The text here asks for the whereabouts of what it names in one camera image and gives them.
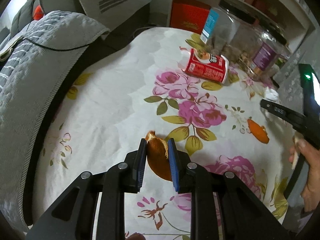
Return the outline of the person's right hand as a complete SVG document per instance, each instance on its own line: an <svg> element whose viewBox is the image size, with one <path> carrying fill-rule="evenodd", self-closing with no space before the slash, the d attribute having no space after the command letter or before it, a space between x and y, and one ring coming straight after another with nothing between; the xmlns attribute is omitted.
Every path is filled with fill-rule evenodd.
<svg viewBox="0 0 320 240"><path fill-rule="evenodd" d="M296 151L300 152L310 165L308 180L300 195L304 200L304 211L311 212L319 204L319 150L306 140L300 139L290 148L289 162L293 162Z"/></svg>

